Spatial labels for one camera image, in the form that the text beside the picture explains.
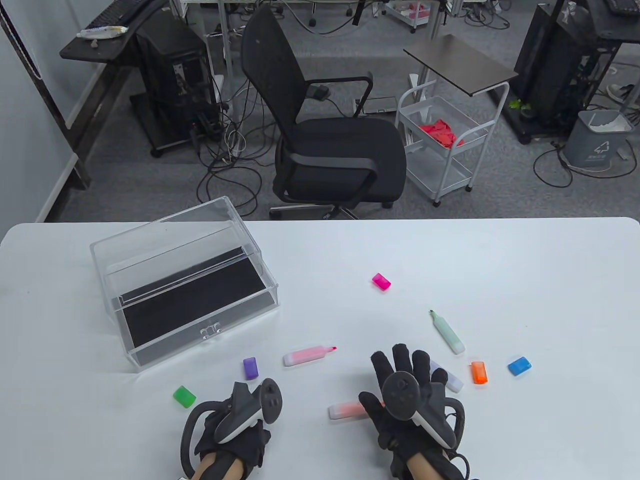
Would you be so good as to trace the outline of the person's right hand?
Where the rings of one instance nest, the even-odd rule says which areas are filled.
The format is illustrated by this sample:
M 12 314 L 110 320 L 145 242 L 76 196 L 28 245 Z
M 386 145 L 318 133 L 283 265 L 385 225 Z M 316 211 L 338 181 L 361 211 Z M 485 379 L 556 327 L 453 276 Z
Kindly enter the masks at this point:
M 381 398 L 370 391 L 359 402 L 378 433 L 378 444 L 404 464 L 423 455 L 436 466 L 451 466 L 462 440 L 466 414 L 462 403 L 448 397 L 448 373 L 431 369 L 430 355 L 393 346 L 393 361 L 378 350 L 371 356 Z

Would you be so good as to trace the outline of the person's left hand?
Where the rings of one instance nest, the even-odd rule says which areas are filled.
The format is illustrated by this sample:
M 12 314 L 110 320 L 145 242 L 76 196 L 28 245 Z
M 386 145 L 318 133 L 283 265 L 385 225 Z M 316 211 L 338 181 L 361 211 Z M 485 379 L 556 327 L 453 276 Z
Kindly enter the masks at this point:
M 203 460 L 208 454 L 224 453 L 242 462 L 246 471 L 262 466 L 270 433 L 260 389 L 250 391 L 245 382 L 235 382 L 230 398 L 219 402 L 204 420 L 204 430 L 194 447 Z

